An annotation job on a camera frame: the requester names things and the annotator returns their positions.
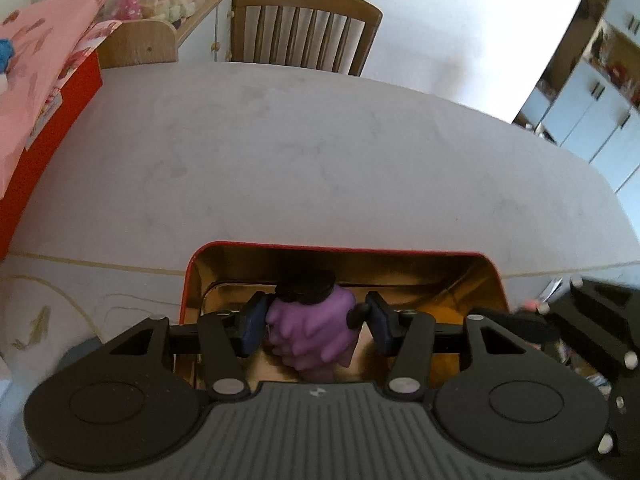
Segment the purple spiky rubber toy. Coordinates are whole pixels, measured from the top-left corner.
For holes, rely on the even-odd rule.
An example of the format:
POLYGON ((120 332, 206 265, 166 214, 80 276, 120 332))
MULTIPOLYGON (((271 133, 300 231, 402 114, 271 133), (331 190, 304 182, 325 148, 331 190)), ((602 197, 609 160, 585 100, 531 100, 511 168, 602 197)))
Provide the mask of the purple spiky rubber toy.
POLYGON ((266 317, 272 352, 306 382, 333 382, 335 367, 349 367, 358 344, 360 331, 347 324, 356 304, 337 285, 318 304, 274 300, 266 317))

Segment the red tin storage box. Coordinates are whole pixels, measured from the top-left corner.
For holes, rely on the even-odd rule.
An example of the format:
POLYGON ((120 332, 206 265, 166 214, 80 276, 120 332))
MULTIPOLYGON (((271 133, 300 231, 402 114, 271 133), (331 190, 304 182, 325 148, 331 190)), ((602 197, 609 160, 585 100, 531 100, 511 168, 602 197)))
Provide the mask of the red tin storage box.
POLYGON ((474 308, 509 310, 474 252, 213 242, 186 267, 179 321, 218 313, 251 387, 383 382, 416 312, 460 326, 474 308))

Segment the wooden sideboard with white doors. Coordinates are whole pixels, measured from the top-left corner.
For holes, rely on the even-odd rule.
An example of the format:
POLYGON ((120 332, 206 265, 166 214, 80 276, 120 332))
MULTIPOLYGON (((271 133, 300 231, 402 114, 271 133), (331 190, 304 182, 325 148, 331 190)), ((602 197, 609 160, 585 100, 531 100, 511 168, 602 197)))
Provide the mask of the wooden sideboard with white doors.
POLYGON ((123 22, 98 47, 101 67, 143 64, 228 62, 231 53, 232 0, 205 0, 178 27, 164 20, 123 22))

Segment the wooden dining chair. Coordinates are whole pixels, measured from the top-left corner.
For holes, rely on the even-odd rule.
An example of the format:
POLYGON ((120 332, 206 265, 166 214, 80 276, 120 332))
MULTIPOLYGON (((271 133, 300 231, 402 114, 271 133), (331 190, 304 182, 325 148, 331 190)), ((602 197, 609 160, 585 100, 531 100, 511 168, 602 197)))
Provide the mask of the wooden dining chair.
POLYGON ((382 19, 366 0, 232 0, 231 59, 358 77, 382 19))

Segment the red box with pink lid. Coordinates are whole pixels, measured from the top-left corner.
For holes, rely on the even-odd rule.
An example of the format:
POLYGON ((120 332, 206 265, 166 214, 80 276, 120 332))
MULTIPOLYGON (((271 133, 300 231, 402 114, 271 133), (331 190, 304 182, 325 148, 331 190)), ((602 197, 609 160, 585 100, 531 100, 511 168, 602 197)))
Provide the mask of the red box with pink lid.
POLYGON ((96 51, 77 44, 104 1, 41 0, 1 24, 14 50, 1 73, 2 255, 43 170, 102 86, 96 51))

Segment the white wall cabinet unit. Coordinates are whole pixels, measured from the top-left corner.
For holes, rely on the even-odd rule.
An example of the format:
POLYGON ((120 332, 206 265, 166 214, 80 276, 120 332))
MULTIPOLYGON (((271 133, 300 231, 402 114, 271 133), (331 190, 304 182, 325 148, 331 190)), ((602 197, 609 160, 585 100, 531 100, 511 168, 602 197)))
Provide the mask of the white wall cabinet unit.
POLYGON ((639 177, 639 0, 582 0, 514 122, 596 168, 639 177))

